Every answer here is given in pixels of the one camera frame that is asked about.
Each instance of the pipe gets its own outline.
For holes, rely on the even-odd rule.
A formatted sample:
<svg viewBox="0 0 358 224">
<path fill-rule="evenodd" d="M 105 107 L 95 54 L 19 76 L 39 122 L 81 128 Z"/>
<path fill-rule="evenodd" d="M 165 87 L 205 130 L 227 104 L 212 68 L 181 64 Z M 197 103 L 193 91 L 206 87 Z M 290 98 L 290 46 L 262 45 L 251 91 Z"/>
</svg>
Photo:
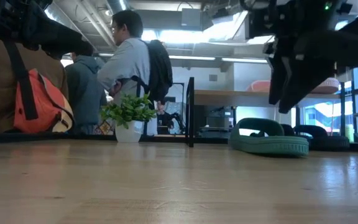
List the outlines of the pipe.
<svg viewBox="0 0 358 224">
<path fill-rule="evenodd" d="M 92 13 L 96 20 L 100 23 L 100 26 L 104 29 L 107 36 L 110 38 L 110 40 L 114 43 L 114 39 L 112 37 L 111 29 L 107 27 L 106 23 L 104 23 L 103 18 L 100 16 L 99 12 L 95 9 L 95 7 L 89 2 L 89 0 L 82 0 L 85 3 L 86 8 L 89 10 L 90 13 Z"/>
<path fill-rule="evenodd" d="M 63 22 L 61 19 L 59 18 L 56 18 L 56 21 L 63 24 L 64 26 L 67 26 L 67 27 L 74 27 L 76 29 L 76 31 L 78 31 L 86 41 L 88 41 L 95 52 L 98 51 L 98 49 L 92 44 L 92 42 L 84 35 L 84 33 L 82 33 L 82 31 L 80 30 L 80 28 L 78 28 L 77 25 L 75 25 L 75 23 L 68 17 L 68 15 L 61 9 L 60 6 L 58 6 L 55 2 L 53 2 L 51 5 L 49 5 L 49 7 L 46 9 L 46 11 L 48 11 L 49 13 L 51 13 L 53 15 L 53 12 L 56 12 L 55 10 L 53 10 L 53 8 L 56 8 L 55 10 L 57 10 L 62 16 L 64 16 L 66 18 L 66 20 L 68 21 L 68 23 L 70 23 L 70 26 L 69 24 L 66 24 L 65 22 Z"/>
<path fill-rule="evenodd" d="M 106 0 L 107 7 L 112 12 L 112 15 L 119 11 L 129 9 L 129 3 L 126 0 Z"/>
<path fill-rule="evenodd" d="M 104 33 L 104 31 L 102 30 L 102 28 L 100 28 L 100 26 L 96 23 L 95 19 L 93 19 L 92 15 L 88 12 L 88 10 L 86 10 L 84 4 L 81 2 L 81 0 L 75 0 L 78 7 L 84 12 L 85 16 L 89 19 L 89 21 L 91 21 L 93 27 L 99 32 L 99 34 L 102 36 L 102 38 L 104 39 L 104 41 L 106 41 L 106 43 L 114 48 L 114 44 L 110 41 L 109 37 Z"/>
</svg>

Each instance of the gray hoodie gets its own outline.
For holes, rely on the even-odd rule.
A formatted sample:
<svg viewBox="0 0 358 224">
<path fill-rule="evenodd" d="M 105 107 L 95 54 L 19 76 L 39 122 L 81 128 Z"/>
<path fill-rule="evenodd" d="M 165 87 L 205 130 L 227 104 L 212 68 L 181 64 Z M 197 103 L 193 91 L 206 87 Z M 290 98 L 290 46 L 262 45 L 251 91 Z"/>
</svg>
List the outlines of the gray hoodie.
<svg viewBox="0 0 358 224">
<path fill-rule="evenodd" d="M 99 65 L 93 57 L 78 55 L 66 66 L 68 97 L 78 126 L 97 124 L 106 94 L 97 79 Z"/>
</svg>

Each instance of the black post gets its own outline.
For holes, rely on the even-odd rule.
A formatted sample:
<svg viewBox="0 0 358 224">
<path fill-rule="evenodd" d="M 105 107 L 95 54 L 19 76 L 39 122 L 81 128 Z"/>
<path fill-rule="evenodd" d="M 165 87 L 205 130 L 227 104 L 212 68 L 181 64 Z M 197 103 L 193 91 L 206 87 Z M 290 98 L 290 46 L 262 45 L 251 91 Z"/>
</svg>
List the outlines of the black post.
<svg viewBox="0 0 358 224">
<path fill-rule="evenodd" d="M 356 94 L 354 93 L 354 80 L 352 80 L 352 110 L 353 110 L 353 114 L 357 113 L 356 112 Z M 356 116 L 353 116 L 353 129 L 354 132 L 357 133 L 357 118 Z"/>
<path fill-rule="evenodd" d="M 235 125 L 237 124 L 237 107 L 236 106 L 232 106 L 231 109 L 233 110 L 233 128 L 235 127 Z"/>
<path fill-rule="evenodd" d="M 299 126 L 299 125 L 301 125 L 301 108 L 299 108 L 299 106 L 297 105 L 295 107 L 295 126 Z"/>
<path fill-rule="evenodd" d="M 345 136 L 345 83 L 341 82 L 341 136 Z"/>
<path fill-rule="evenodd" d="M 194 77 L 189 79 L 189 147 L 194 146 Z"/>
<path fill-rule="evenodd" d="M 185 142 L 189 145 L 189 112 L 190 112 L 190 101 L 189 101 L 189 85 L 186 89 L 186 123 L 185 123 Z"/>
<path fill-rule="evenodd" d="M 184 83 L 172 83 L 172 85 L 181 85 L 181 102 L 182 102 L 182 104 L 181 104 L 180 116 L 182 117 L 183 116 L 183 103 L 185 102 L 185 84 Z"/>
</svg>

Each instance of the wall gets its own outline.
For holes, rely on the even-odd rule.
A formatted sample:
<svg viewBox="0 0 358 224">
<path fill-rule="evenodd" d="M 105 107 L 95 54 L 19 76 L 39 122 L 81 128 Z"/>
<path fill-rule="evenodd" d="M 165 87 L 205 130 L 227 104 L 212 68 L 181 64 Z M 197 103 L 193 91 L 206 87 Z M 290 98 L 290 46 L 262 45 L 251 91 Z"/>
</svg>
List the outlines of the wall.
<svg viewBox="0 0 358 224">
<path fill-rule="evenodd" d="M 173 67 L 173 82 L 184 83 L 184 95 L 186 95 L 187 85 L 190 77 L 195 78 L 196 90 L 225 90 L 226 89 L 226 73 L 221 72 L 220 68 L 187 68 Z M 216 82 L 209 80 L 209 75 L 218 75 Z M 182 87 L 181 85 L 173 85 L 168 92 L 167 96 L 175 97 L 176 102 L 180 102 L 182 99 Z"/>
<path fill-rule="evenodd" d="M 234 63 L 234 90 L 246 91 L 256 80 L 270 80 L 271 73 L 267 63 Z"/>
</svg>

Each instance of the wooden table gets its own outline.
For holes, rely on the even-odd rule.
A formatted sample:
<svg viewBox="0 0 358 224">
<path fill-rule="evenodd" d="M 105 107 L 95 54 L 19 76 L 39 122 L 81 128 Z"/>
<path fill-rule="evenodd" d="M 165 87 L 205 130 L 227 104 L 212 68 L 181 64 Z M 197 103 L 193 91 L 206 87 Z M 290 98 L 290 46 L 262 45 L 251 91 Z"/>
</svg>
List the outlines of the wooden table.
<svg viewBox="0 0 358 224">
<path fill-rule="evenodd" d="M 341 99 L 339 95 L 334 94 L 309 94 L 298 103 L 298 106 L 306 107 L 327 102 L 340 103 Z M 195 90 L 195 105 L 277 107 L 269 104 L 269 93 L 218 90 Z"/>
<path fill-rule="evenodd" d="M 0 144 L 0 223 L 358 223 L 358 154 L 226 145 Z"/>
</svg>

